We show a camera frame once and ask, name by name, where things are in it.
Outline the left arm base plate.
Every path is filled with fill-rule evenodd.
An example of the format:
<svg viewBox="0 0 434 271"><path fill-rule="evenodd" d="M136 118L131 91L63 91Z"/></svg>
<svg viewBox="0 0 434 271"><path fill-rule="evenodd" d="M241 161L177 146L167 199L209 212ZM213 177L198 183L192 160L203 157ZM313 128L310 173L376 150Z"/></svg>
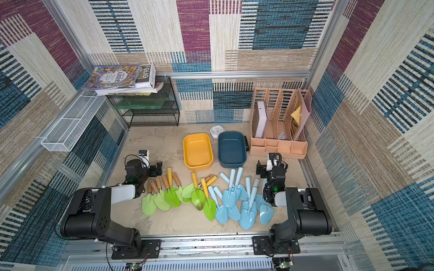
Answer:
<svg viewBox="0 0 434 271"><path fill-rule="evenodd" d="M143 239L138 247L114 245L111 259L157 259L159 257L161 243L161 239Z"/></svg>

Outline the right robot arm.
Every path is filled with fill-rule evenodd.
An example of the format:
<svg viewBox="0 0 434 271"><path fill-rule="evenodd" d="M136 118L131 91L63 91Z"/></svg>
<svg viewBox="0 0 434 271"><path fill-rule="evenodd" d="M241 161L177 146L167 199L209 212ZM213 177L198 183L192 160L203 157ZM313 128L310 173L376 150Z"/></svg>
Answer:
<svg viewBox="0 0 434 271"><path fill-rule="evenodd" d="M255 199L259 221L271 221L275 207L286 209L287 219L273 224L266 236L252 238L256 255L299 254L298 240L307 236L329 235L333 223L317 188L298 189L285 184L288 165L278 152L268 154L267 164L257 163L257 174L263 178L262 194Z"/></svg>

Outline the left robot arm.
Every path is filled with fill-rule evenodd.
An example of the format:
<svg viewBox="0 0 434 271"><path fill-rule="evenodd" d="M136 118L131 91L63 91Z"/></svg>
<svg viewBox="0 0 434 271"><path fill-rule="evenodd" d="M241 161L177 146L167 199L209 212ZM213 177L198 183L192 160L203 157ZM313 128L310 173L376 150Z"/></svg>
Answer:
<svg viewBox="0 0 434 271"><path fill-rule="evenodd" d="M96 239L112 247L111 259L156 259L159 239L143 240L140 231L124 227L111 219L111 207L142 194L142 211L151 216L157 210L154 201L158 193L155 178L162 175L162 162L151 165L149 153L141 150L132 160L125 160L125 181L120 185L77 190L63 216L60 234L65 239Z"/></svg>

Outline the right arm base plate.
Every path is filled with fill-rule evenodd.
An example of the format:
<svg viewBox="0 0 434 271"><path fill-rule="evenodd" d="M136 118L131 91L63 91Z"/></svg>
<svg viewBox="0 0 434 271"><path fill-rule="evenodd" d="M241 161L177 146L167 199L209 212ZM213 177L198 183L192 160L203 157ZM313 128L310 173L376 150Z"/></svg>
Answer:
<svg viewBox="0 0 434 271"><path fill-rule="evenodd" d="M299 254L301 252L297 240L271 241L268 236L253 236L253 250L255 255L267 255L271 257L276 254Z"/></svg>

